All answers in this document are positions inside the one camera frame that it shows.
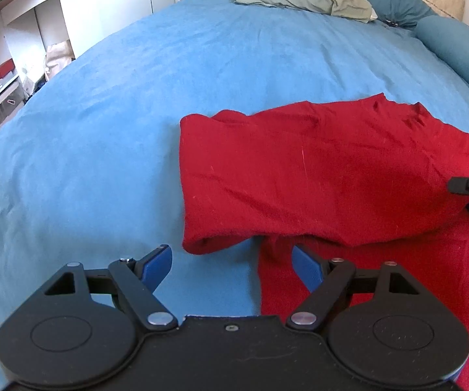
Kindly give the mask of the red knit sweater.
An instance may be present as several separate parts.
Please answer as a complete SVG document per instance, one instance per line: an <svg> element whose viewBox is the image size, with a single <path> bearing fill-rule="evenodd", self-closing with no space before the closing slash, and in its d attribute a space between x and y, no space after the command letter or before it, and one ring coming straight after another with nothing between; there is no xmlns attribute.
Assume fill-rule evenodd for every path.
<svg viewBox="0 0 469 391"><path fill-rule="evenodd" d="M392 260L469 332L469 134L421 104L377 94L181 121L183 248L259 238L261 312L285 318L308 294L292 268L305 244L359 268ZM459 378L469 390L469 361Z"/></svg>

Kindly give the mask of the blue bed sheet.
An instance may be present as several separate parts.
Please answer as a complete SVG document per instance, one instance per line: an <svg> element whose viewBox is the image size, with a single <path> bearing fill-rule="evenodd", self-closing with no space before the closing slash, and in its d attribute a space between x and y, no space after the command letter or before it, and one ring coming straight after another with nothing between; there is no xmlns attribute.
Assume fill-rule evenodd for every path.
<svg viewBox="0 0 469 391"><path fill-rule="evenodd" d="M96 44L0 127L0 324L59 268L174 251L176 315L258 312L258 245L181 247L180 120L384 94L469 132L469 85L411 32L182 0ZM0 389L6 378L0 369Z"/></svg>

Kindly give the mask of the teal folded duvet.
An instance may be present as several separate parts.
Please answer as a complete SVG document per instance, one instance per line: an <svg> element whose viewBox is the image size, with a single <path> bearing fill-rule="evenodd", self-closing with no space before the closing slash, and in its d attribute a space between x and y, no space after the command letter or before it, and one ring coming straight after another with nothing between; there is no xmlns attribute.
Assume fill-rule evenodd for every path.
<svg viewBox="0 0 469 391"><path fill-rule="evenodd" d="M415 34L430 51L469 83L469 26L455 19L428 16Z"/></svg>

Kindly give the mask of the teal pillow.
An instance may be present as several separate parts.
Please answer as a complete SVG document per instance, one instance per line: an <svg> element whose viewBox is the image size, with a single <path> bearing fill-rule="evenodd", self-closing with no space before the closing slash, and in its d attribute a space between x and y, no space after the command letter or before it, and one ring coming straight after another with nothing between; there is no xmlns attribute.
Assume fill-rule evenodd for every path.
<svg viewBox="0 0 469 391"><path fill-rule="evenodd" d="M367 0L377 18L388 26L414 29L418 22L436 15L423 0Z"/></svg>

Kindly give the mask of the paper bag under shelf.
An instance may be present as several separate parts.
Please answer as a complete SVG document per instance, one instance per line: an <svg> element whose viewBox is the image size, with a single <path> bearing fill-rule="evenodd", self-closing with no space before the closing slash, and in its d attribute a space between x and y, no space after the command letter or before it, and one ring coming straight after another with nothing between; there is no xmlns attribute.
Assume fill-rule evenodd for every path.
<svg viewBox="0 0 469 391"><path fill-rule="evenodd" d="M70 40L48 46L46 49L46 80L53 78L75 59Z"/></svg>

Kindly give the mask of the red box on shelf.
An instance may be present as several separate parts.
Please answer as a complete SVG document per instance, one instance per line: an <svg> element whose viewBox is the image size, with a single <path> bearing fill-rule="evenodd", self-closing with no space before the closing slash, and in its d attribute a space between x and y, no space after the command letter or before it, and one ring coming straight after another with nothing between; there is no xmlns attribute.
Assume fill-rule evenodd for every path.
<svg viewBox="0 0 469 391"><path fill-rule="evenodd" d="M12 73L15 70L15 63L12 58L6 60L0 65L0 80L6 77L9 73Z"/></svg>

